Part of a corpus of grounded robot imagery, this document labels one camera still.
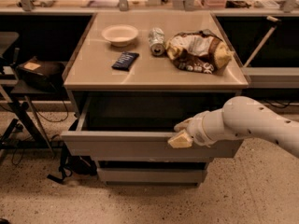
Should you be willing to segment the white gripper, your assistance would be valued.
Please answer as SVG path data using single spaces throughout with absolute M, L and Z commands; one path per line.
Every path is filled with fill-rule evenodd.
M 210 147 L 214 144 L 204 130 L 204 117 L 208 111 L 199 113 L 192 118 L 183 120 L 174 126 L 177 132 L 167 143 L 172 148 L 187 148 L 192 146 L 192 142 L 201 147 Z

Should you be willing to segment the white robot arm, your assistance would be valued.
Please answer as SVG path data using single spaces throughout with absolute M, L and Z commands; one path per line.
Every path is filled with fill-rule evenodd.
M 167 141 L 172 148 L 187 148 L 192 144 L 210 147 L 222 140 L 254 137 L 276 144 L 299 158 L 299 123 L 245 96 L 236 96 L 220 109 L 185 119 L 174 130 L 176 133 Z

